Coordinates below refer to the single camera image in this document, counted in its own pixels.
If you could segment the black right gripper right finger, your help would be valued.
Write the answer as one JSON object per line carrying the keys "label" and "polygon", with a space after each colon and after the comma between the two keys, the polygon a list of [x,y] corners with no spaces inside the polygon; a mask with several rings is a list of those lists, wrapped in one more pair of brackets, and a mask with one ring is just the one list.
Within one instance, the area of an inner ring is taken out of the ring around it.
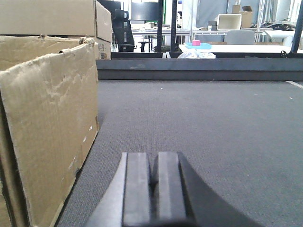
{"label": "black right gripper right finger", "polygon": [[220,197],[180,152],[160,152],[153,174],[156,219],[180,227],[259,227]]}

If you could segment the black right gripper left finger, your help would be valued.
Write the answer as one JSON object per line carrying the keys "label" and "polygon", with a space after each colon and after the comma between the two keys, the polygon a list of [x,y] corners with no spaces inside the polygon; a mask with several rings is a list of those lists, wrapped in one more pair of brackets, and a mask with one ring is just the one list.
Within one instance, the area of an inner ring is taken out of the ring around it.
{"label": "black right gripper left finger", "polygon": [[151,220],[146,153],[121,155],[117,171],[86,227],[139,227]]}

